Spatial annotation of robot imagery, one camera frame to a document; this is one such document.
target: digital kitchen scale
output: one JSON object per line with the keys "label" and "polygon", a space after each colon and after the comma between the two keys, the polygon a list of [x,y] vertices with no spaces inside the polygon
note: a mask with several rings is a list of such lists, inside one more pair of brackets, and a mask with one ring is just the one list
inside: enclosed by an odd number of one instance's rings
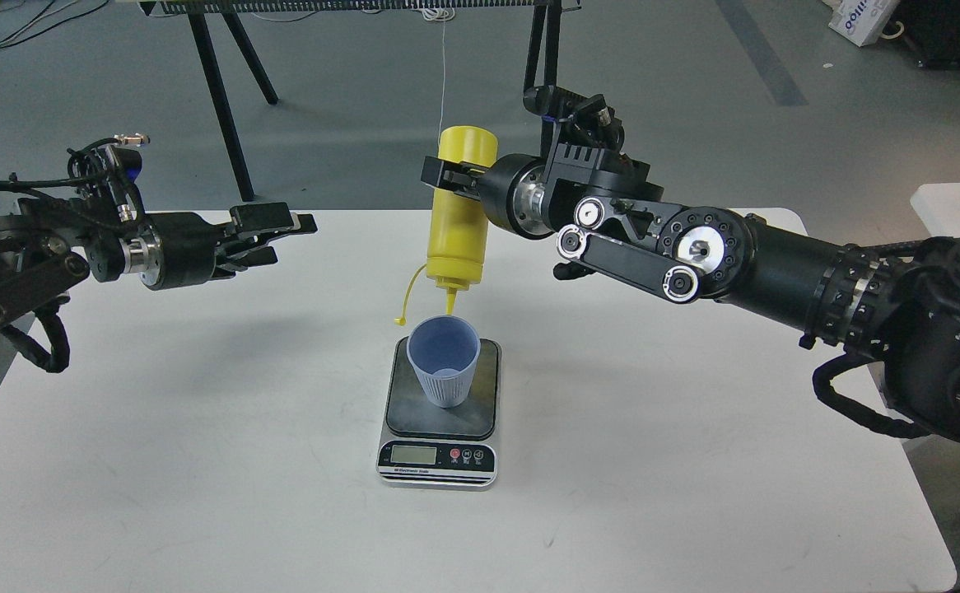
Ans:
{"label": "digital kitchen scale", "polygon": [[408,360],[408,339],[398,341],[378,448],[379,476],[396,487],[491,487],[498,474],[500,362],[498,344],[481,339],[469,397],[443,409],[425,399]]}

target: bottle nozzle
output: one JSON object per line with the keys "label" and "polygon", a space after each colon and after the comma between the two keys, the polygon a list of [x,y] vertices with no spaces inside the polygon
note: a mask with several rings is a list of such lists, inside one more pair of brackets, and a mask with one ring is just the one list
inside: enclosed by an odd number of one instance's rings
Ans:
{"label": "bottle nozzle", "polygon": [[457,288],[447,289],[447,315],[454,315],[454,297],[458,296]]}

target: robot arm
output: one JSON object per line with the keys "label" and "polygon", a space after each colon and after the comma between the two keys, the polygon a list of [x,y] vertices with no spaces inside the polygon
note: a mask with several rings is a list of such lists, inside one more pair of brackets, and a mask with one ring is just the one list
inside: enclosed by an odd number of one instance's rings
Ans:
{"label": "robot arm", "polygon": [[[620,152],[622,123],[601,96],[539,87],[525,106],[554,121],[545,157],[506,155],[490,168],[428,157],[422,180],[479,200],[496,226],[525,239],[556,234],[557,278],[601,273],[675,304],[712,299],[801,331],[799,345],[841,344],[816,369],[816,395],[864,427],[960,442],[960,239],[839,246],[755,215],[664,203],[649,166]],[[890,408],[867,409],[834,376],[886,363]]]}
{"label": "robot arm", "polygon": [[[140,153],[123,147],[146,142],[146,136],[115,136],[70,151],[66,180],[19,181],[13,174],[0,181],[0,191],[24,195],[18,214],[0,217],[0,331],[46,371],[62,371],[69,363],[56,314],[69,301],[65,292],[89,273],[100,282],[137,273],[152,290],[202,284],[274,264],[270,241],[315,232],[310,214],[292,213],[284,203],[236,206],[231,221],[220,225],[192,212],[148,213],[134,183]],[[77,196],[40,191],[51,187],[74,188]],[[30,311],[44,327],[51,353],[10,326]]]}

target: ribbed cup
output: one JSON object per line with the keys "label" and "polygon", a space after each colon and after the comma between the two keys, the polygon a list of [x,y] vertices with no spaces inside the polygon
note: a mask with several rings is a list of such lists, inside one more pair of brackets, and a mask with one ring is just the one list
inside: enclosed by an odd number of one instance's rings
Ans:
{"label": "ribbed cup", "polygon": [[425,398],[440,408],[453,408],[473,386],[480,337],[472,325],[453,315],[439,315],[417,324],[408,338],[408,360]]}

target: white box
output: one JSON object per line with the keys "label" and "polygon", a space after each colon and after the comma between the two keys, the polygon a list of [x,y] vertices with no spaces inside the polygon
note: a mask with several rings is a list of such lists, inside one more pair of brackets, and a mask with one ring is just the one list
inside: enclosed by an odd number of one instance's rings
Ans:
{"label": "white box", "polygon": [[894,8],[901,0],[842,0],[827,23],[853,45],[871,45],[883,33]]}

